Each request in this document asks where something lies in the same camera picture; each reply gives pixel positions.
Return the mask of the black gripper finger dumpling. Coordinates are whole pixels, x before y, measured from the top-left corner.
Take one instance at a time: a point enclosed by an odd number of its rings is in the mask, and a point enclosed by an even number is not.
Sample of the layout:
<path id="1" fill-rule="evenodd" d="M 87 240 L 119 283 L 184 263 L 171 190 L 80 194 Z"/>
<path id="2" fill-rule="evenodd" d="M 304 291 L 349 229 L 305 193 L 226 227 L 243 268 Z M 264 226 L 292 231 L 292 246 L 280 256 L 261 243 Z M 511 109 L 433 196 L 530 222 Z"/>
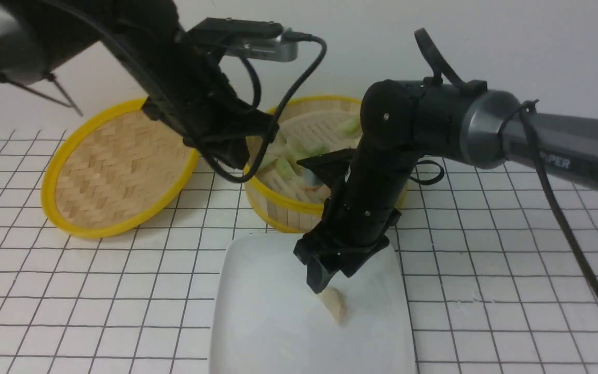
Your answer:
<path id="1" fill-rule="evenodd" d="M 307 284 L 317 295 L 322 293 L 332 277 L 341 270 L 340 258 L 310 258 L 307 263 Z"/>

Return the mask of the black gripper body over plate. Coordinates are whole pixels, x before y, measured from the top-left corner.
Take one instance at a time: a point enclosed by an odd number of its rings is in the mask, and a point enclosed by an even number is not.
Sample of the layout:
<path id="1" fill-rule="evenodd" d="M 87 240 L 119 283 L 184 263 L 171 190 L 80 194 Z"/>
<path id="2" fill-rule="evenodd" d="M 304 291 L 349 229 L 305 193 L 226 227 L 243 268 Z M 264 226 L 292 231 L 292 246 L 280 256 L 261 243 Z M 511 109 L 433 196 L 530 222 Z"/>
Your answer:
<path id="1" fill-rule="evenodd" d="M 370 244 L 351 244 L 332 236 L 325 228 L 314 228 L 296 242 L 294 255 L 306 265 L 310 258 L 340 258 L 340 272 L 352 277 L 376 253 L 389 246 L 382 234 Z"/>

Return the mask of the black gripper body over steamer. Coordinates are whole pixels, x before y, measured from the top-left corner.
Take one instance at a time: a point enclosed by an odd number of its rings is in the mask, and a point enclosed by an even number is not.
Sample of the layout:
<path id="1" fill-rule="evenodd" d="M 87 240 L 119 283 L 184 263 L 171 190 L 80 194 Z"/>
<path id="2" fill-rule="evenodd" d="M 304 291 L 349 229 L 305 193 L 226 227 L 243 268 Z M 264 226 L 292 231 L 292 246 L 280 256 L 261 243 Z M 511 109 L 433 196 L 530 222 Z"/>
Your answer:
<path id="1" fill-rule="evenodd" d="M 147 116 L 169 126 L 204 158 L 228 168 L 247 165 L 249 137 L 278 132 L 277 120 L 239 99 L 219 68 L 145 67 L 142 86 L 148 93 Z"/>

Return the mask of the black grey robot arm right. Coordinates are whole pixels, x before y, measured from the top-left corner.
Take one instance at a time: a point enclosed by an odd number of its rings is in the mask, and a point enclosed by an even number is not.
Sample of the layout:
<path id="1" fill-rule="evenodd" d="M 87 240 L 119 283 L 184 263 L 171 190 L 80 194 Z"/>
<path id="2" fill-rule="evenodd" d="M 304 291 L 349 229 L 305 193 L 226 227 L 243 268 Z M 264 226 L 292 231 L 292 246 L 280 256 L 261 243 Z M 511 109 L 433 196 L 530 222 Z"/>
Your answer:
<path id="1" fill-rule="evenodd" d="M 294 249 L 315 293 L 388 246 L 385 234 L 401 216 L 396 203 L 425 156 L 480 169 L 533 167 L 540 158 L 548 175 L 598 192 L 598 119 L 536 113 L 533 102 L 505 91 L 393 80 L 368 89 L 359 119 L 356 149 L 298 162 L 331 190 L 322 220 Z"/>

